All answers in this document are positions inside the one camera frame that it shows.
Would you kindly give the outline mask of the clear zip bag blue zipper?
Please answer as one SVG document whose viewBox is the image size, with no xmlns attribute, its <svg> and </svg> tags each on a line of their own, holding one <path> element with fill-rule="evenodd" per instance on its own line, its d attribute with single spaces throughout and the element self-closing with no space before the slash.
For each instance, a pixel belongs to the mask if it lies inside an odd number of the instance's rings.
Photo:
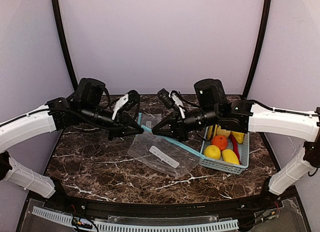
<svg viewBox="0 0 320 232">
<path fill-rule="evenodd" d="M 200 162 L 199 153 L 174 139 L 154 135 L 141 125 L 142 114 L 139 113 L 137 123 L 144 132 L 134 138 L 128 155 L 169 176 L 182 177 L 191 172 Z"/>
</svg>

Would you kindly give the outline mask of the round yellow lemon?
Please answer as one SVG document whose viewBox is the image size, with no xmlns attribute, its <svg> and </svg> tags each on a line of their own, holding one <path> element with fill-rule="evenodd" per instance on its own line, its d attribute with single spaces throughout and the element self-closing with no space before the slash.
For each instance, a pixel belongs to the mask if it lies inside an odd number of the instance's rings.
<svg viewBox="0 0 320 232">
<path fill-rule="evenodd" d="M 221 158 L 221 150 L 216 145 L 209 145 L 205 148 L 204 155 L 219 160 Z"/>
</svg>

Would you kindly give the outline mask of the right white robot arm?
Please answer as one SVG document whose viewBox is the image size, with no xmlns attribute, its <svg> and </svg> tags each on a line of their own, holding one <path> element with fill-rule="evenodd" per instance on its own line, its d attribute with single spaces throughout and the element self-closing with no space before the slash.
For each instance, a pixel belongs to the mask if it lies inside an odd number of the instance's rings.
<svg viewBox="0 0 320 232">
<path fill-rule="evenodd" d="M 268 107 L 258 101 L 228 102 L 222 82 L 203 79 L 194 84 L 198 109 L 184 112 L 180 97 L 166 89 L 157 96 L 169 109 L 174 109 L 152 129 L 154 135 L 187 141 L 191 131 L 209 126 L 248 133 L 266 132 L 304 140 L 299 153 L 278 173 L 266 180 L 263 193 L 281 195 L 305 174 L 320 166 L 320 111 L 294 111 Z"/>
</svg>

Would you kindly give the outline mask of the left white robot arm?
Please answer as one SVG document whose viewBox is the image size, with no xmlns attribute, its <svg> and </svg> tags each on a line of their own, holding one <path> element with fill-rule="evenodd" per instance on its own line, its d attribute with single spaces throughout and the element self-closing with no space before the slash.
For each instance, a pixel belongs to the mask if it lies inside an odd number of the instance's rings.
<svg viewBox="0 0 320 232">
<path fill-rule="evenodd" d="M 108 139 L 143 133 L 136 118 L 129 115 L 133 108 L 140 107 L 140 94 L 130 90 L 115 101 L 100 106 L 103 94 L 109 96 L 104 82 L 82 78 L 77 89 L 68 97 L 46 102 L 37 109 L 0 125 L 0 178 L 24 190 L 30 190 L 44 198 L 62 197 L 65 191 L 54 178 L 40 175 L 17 162 L 8 149 L 41 134 L 66 129 L 70 126 L 88 124 L 108 131 Z"/>
</svg>

